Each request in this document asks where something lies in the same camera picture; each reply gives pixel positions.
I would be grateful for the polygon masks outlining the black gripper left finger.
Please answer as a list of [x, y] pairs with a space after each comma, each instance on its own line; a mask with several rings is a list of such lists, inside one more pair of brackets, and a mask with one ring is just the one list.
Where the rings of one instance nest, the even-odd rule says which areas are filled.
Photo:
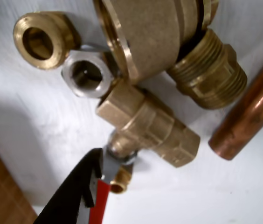
[[96, 205], [102, 169], [103, 150], [94, 148], [70, 172], [34, 223], [88, 224], [90, 209]]

